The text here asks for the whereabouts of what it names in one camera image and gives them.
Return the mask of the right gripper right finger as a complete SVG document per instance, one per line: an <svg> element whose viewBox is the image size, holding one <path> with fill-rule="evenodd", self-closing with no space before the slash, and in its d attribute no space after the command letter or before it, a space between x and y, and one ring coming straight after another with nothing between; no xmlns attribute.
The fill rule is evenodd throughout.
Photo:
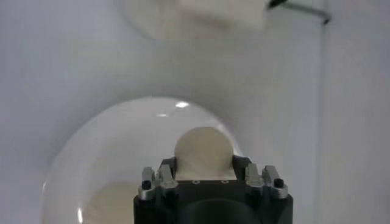
<svg viewBox="0 0 390 224"><path fill-rule="evenodd" d="M232 157L232 166L236 179L244 181L250 190L276 200L288 198L288 187L275 166L266 165L259 173L257 165L248 157L237 155Z"/></svg>

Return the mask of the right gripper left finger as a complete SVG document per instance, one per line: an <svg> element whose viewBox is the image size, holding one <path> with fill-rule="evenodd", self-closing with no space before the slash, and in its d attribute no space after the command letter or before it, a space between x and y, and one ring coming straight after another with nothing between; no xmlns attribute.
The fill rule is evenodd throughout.
<svg viewBox="0 0 390 224"><path fill-rule="evenodd" d="M177 160L175 157L164 159L157 172L151 167L144 167L142 181L138 187L138 198L151 201L157 197L175 197L179 185L176 180Z"/></svg>

